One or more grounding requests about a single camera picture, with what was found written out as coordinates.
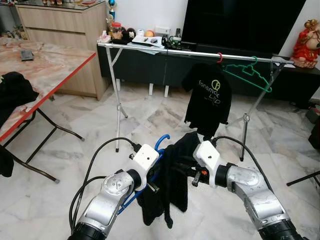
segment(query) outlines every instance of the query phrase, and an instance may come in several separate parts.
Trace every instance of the clothes drying rack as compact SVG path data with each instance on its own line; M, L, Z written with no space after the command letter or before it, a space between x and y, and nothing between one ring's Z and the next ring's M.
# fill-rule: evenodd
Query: clothes drying rack
M112 84L113 84L113 90L114 94L117 100L117 125L116 125L116 137L118 138L120 136L120 118L121 118L121 113L124 115L125 118L128 118L128 115L126 114L125 110L123 109L121 105L121 101L119 98L118 94L118 89L117 89L117 84L116 84L116 78L115 78L115 72L114 72L114 65L117 62L121 52L123 49L127 50L135 50L135 51L152 51L152 52L157 52L157 53L166 53L166 54L172 54L172 55L188 55L188 56L199 56L199 57L208 57L208 58L221 58L221 55L218 53L208 53L208 52L195 52L195 51L182 51L182 50L171 50L171 49L157 49L157 48L150 48L150 47L145 47L145 46L131 46L131 45L120 45L120 44L113 44L113 43L98 43L98 46L105 47L106 50L106 55L109 63L109 68L110 68L110 74L111 74L111 79L112 79ZM119 49L118 52L116 53L114 59L112 60L111 52L110 49L116 48ZM238 55L227 55L227 54L222 54L223 59L233 59L233 60L244 60L244 61L252 61L252 62L263 62L263 63L270 63L270 80L268 82L268 85L265 87L265 90L269 90L271 85L274 83L275 79L281 72L281 70L284 68L285 64L293 64L293 61L289 60L284 60L284 59L271 59L271 58L261 58L261 57L251 57L251 56L238 56ZM274 66L273 63L278 63L279 65L274 71ZM256 109L258 104L261 102L263 97L266 94L266 91L263 90L255 103L251 106L248 112L244 113L242 117L238 118L234 122L229 123L226 125L226 127L229 127L233 124L236 124L243 120L243 132L242 132L242 142L246 144L246 139L247 139L247 130L248 130L248 123L250 121L250 115L253 113L253 111ZM119 140L116 141L115 144L115 151L119 152ZM242 148L241 152L241 157L240 160L244 160L244 154L245 154L245 149Z

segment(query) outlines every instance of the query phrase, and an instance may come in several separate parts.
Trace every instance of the wall socket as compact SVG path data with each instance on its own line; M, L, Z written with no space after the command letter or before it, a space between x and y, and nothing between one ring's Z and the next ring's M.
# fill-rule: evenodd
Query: wall socket
M170 34L170 27L164 27L164 26L156 26L155 27L155 32L157 34Z

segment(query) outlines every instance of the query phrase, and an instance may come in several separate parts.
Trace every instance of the black tv cabinet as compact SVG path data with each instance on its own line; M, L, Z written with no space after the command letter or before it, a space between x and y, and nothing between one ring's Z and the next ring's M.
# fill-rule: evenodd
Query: black tv cabinet
M110 69L107 59L106 49L103 46L97 46L101 75L110 77ZM114 58L118 48L111 48L111 55ZM243 52L232 49L228 51L224 48L212 48L210 52L218 52L252 56L253 52ZM266 55L258 55L259 57L268 57ZM115 63L114 73L117 79L123 79L128 82L152 83L156 85L181 87L181 82L191 67L196 63L215 63L217 58L188 56L177 54L157 53L152 55L137 50L123 49L120 57ZM224 59L223 65L227 64L244 64L247 61ZM270 76L270 64L267 62L258 62L255 68L266 78ZM248 84L240 79L226 74L226 79L232 88L234 94L246 96L258 96L261 90ZM290 101L296 103L297 106L305 106L315 91L320 86L320 70L313 68L289 68L285 67L278 78L272 85L272 92L265 95L266 98Z

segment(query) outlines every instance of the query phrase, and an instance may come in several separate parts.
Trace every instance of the black cable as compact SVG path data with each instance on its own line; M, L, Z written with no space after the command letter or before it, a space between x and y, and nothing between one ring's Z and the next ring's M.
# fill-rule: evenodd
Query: black cable
M70 205L70 208L69 208L69 224L70 224L70 228L71 228L71 233L72 231L74 230L74 227L72 226L72 222L73 222L73 217L72 217L72 210L74 208L74 205L75 205L75 202L77 200L77 197L78 195L80 194L81 191L83 191L85 189L85 187L91 183L92 181L94 180L97 180L97 179L104 179L106 178L106 176L95 176L93 178L90 178L88 181L86 181L80 188L79 190L76 192L76 194L74 195L73 199L72 199L72 202L71 202L71 205Z
M84 181L83 181L83 185L87 182L88 178L89 178L89 174L90 174L90 171L91 171L91 167L94 163L94 160L98 154L98 152L107 144L113 142L113 141L116 141L116 140L125 140L127 142L129 142L132 146L133 146L133 150L135 152L138 152L139 149L141 148L141 145L140 144L136 144L134 143L133 141L131 141L130 139L126 138L126 137L115 137L115 138L112 138L106 142L104 142L94 153L91 161L90 161L90 164L89 164L89 167L88 167L88 170L86 171L86 175L85 175L85 178L84 178ZM82 196L84 194L84 188L82 189L82 191L80 192L79 194L79 198L78 198L78 202L76 204L76 207L75 207L75 210L74 210L74 214L73 214L73 218L72 218L72 225L70 226L71 229L74 229L75 226L76 226L76 220L77 220L77 214L78 214L78 210L79 210L79 207L80 207L80 203L81 203L81 199L82 199Z
M219 139L229 139L229 140L231 140L231 141L234 141L234 142L237 143L237 144L240 144L240 145L248 152L248 154L249 154L250 157L252 158L254 164L256 165L256 167L258 168L258 170L260 171L260 173L262 174L263 179L264 179L264 181L265 181L268 189L269 189L272 193L274 193L274 191L273 191L273 189L272 189L272 187L271 187L271 185L270 185L270 183L269 183L269 181L268 181L267 176L265 175L264 171L262 170L261 166L259 165L259 163L258 163L257 159L255 158L254 154L250 151L250 149L249 149L243 142L241 142L241 141L239 141L239 140L237 140L237 139L235 139L235 138L233 138L233 137L230 137L230 136L217 136L217 137L213 138L213 139L211 140L211 142L213 142L213 144L214 144L214 143L217 142L217 140L219 140Z

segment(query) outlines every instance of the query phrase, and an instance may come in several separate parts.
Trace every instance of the marble floor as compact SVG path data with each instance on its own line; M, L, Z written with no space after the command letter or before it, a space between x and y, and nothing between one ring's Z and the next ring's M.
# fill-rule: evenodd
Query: marble floor
M192 129L184 124L190 95L171 89L164 98L164 89L156 88L148 95L147 85L124 83L120 98L128 119L121 119L121 136L136 143L154 146L163 134L170 134L161 147L176 142ZM54 95L54 101L41 106L57 124L76 131L85 141L57 130L48 143L33 158L31 165L60 179L55 184L47 178L14 165L10 178L0 176L0 240L66 240L70 234L68 211L70 202L83 182L89 161L95 150L116 136L116 98L113 89L101 101L90 97ZM255 98L234 95L229 122L248 111ZM295 109L287 102L264 100L252 114L248 126L247 146L255 154L267 175L275 194L287 210L298 232L310 240L320 239L320 195L312 180L290 187L286 183L320 169L320 153L308 142L312 124L305 110ZM242 123L226 128L220 125L217 135L241 138ZM41 116L9 146L21 159L36 148L50 132L51 125ZM239 161L241 149L228 140L218 141L221 156L242 167L252 167L245 155ZM133 151L126 142L107 145L98 154L90 176L109 175L129 163ZM168 229L164 217L145 226L142 212L133 202L118 216L110 240L258 240L243 203L225 188L191 185L189 180L188 210L179 212L171 207L173 228ZM101 182L95 181L84 194L80 212L99 192Z

